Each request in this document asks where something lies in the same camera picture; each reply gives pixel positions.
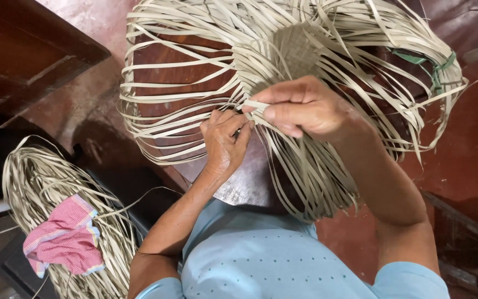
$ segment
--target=hand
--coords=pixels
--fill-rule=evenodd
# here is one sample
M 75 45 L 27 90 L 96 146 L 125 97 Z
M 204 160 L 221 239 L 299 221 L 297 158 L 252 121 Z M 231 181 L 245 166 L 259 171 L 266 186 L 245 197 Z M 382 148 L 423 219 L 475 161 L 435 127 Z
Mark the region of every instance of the hand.
M 315 139 L 333 143 L 363 128 L 368 132 L 373 130 L 348 101 L 314 76 L 272 85 L 251 100 L 272 104 L 265 108 L 264 119 L 296 138 L 305 131 Z M 254 110 L 243 106 L 243 112 Z
M 233 110 L 213 110 L 208 120 L 200 124 L 206 142 L 208 162 L 205 172 L 225 182 L 243 162 L 254 121 Z M 241 132 L 235 137 L 238 129 Z

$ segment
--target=red floor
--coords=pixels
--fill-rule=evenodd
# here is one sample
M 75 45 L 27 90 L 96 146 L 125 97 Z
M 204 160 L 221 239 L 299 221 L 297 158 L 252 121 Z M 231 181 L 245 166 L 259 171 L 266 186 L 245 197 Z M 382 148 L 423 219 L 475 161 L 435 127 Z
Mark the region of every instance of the red floor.
M 126 51 L 125 17 L 136 0 L 39 2 L 105 45 L 113 56 L 33 105 L 22 116 L 68 149 L 74 143 L 83 144 L 98 164 L 116 166 L 124 157 L 139 155 L 115 109 Z M 422 2 L 431 28 L 452 46 L 458 57 L 478 47 L 478 1 Z M 463 72 L 470 82 L 475 82 L 478 62 L 466 66 Z M 426 116 L 428 120 L 433 117 L 431 110 Z M 420 166 L 409 154 L 401 165 L 418 187 L 445 197 L 478 221 L 478 83 L 468 88 L 454 107 L 436 151 L 424 153 L 422 160 Z M 182 188 L 187 186 L 172 167 L 164 168 L 161 174 L 172 177 Z M 378 251 L 374 220 L 366 207 L 357 216 L 339 213 L 334 219 L 319 221 L 316 227 L 319 239 L 328 248 L 358 276 L 373 282 Z

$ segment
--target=person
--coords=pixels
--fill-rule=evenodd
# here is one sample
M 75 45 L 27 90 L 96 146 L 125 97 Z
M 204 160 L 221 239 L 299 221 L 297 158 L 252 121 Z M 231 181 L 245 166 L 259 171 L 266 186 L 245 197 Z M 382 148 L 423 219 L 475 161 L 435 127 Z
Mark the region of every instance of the person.
M 312 76 L 251 99 L 271 104 L 264 118 L 283 133 L 307 133 L 335 147 L 376 218 L 375 283 L 362 282 L 322 245 L 314 225 L 211 200 L 242 163 L 254 127 L 243 114 L 214 110 L 200 125 L 206 166 L 143 240 L 132 260 L 128 298 L 449 298 L 421 194 L 374 127 Z

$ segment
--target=pink checkered cloth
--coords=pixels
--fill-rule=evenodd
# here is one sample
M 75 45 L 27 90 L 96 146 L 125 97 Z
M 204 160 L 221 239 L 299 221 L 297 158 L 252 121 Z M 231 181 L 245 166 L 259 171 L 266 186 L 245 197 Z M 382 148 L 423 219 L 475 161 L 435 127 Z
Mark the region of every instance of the pink checkered cloth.
M 99 230 L 91 218 L 97 211 L 78 194 L 63 200 L 47 221 L 33 229 L 23 243 L 32 269 L 43 278 L 49 264 L 65 265 L 73 274 L 88 275 L 104 269 L 97 249 Z

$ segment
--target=shirt sleeve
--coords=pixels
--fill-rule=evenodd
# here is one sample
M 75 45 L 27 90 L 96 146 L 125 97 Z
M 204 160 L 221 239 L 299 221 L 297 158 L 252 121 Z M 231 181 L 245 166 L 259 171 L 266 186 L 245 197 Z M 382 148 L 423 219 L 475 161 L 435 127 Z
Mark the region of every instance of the shirt sleeve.
M 386 264 L 370 289 L 378 299 L 449 299 L 443 279 L 429 268 L 412 262 Z
M 136 299 L 185 299 L 182 283 L 178 278 L 162 278 L 145 288 Z

